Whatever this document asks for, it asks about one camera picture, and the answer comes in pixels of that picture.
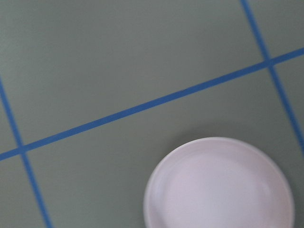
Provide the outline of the pink plastic plate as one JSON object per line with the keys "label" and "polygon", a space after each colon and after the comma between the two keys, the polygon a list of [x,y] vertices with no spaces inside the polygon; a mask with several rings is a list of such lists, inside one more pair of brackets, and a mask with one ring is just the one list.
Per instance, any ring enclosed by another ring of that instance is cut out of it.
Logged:
{"label": "pink plastic plate", "polygon": [[278,165],[240,140],[208,137],[166,155],[144,193],[148,228],[292,228],[295,203]]}

